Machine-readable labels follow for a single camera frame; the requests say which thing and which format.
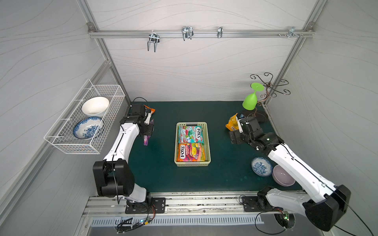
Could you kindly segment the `yellow candy bag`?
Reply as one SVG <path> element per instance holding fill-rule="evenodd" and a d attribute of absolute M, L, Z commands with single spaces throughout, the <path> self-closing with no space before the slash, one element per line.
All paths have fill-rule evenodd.
<path fill-rule="evenodd" d="M 229 130 L 229 131 L 237 131 L 239 130 L 239 125 L 238 125 L 238 117 L 237 117 L 237 113 L 235 115 L 233 115 L 228 123 L 225 125 L 226 128 Z"/>

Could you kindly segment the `pink purple candy bag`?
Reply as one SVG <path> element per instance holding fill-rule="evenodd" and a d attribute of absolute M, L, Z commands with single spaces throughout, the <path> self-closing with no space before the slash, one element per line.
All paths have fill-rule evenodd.
<path fill-rule="evenodd" d="M 150 121 L 150 125 L 154 126 L 154 120 Z M 151 135 L 144 135 L 143 136 L 144 146 L 148 146 L 150 137 L 151 137 Z"/>

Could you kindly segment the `teal Fox's mint bag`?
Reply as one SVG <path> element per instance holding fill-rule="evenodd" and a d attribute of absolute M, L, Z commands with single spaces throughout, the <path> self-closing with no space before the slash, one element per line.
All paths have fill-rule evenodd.
<path fill-rule="evenodd" d="M 178 128 L 178 142 L 181 144 L 204 143 L 203 130 L 200 126 L 181 125 Z"/>

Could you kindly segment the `pale green plastic basket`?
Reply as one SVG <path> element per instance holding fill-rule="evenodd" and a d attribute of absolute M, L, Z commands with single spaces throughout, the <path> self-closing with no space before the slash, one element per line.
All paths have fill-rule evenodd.
<path fill-rule="evenodd" d="M 211 163 L 207 123 L 177 123 L 174 162 L 178 167 L 205 167 Z"/>

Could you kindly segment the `orange pink Fox's fruits bag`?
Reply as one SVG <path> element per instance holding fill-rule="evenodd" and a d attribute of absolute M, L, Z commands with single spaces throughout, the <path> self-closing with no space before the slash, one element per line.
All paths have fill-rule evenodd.
<path fill-rule="evenodd" d="M 203 162 L 206 160 L 201 143 L 178 144 L 177 162 Z"/>

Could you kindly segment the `orange candy bag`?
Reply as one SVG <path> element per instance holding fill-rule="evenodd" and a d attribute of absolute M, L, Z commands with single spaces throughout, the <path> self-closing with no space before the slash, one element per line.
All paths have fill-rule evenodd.
<path fill-rule="evenodd" d="M 153 115 L 154 112 L 156 111 L 155 109 L 150 108 L 150 107 L 148 107 L 147 105 L 144 105 L 144 107 L 145 107 L 145 116 L 147 116 L 148 114 Z"/>

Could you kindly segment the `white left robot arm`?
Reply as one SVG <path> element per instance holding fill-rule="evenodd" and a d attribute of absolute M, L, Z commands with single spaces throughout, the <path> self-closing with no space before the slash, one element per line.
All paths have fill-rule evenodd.
<path fill-rule="evenodd" d="M 100 197 L 124 197 L 133 203 L 148 201 L 147 189 L 135 182 L 129 167 L 129 157 L 139 135 L 152 135 L 152 114 L 153 111 L 148 106 L 136 104 L 132 106 L 131 114 L 121 119 L 118 135 L 109 153 L 93 165 L 95 185 Z"/>

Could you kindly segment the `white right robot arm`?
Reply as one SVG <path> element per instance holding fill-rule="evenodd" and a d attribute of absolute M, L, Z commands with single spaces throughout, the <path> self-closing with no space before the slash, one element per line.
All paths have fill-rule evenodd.
<path fill-rule="evenodd" d="M 255 117 L 238 119 L 237 124 L 238 130 L 229 133 L 233 144 L 247 143 L 262 152 L 282 167 L 304 190 L 302 194 L 294 194 L 265 187 L 258 192 L 257 206 L 263 211 L 280 207 L 302 214 L 318 229 L 330 231 L 347 212 L 351 191 L 344 185 L 336 186 L 322 177 L 275 133 L 264 133 Z"/>

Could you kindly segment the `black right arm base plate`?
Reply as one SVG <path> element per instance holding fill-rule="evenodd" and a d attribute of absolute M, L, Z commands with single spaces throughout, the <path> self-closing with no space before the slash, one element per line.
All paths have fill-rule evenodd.
<path fill-rule="evenodd" d="M 265 210 L 265 202 L 258 196 L 241 195 L 239 202 L 243 206 L 244 212 L 260 212 Z"/>

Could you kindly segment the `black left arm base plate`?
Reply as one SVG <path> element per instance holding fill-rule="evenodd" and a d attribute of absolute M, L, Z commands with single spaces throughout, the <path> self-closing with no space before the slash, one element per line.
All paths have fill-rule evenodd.
<path fill-rule="evenodd" d="M 163 214 L 165 213 L 166 198 L 152 197 L 143 203 L 127 201 L 125 214 Z"/>

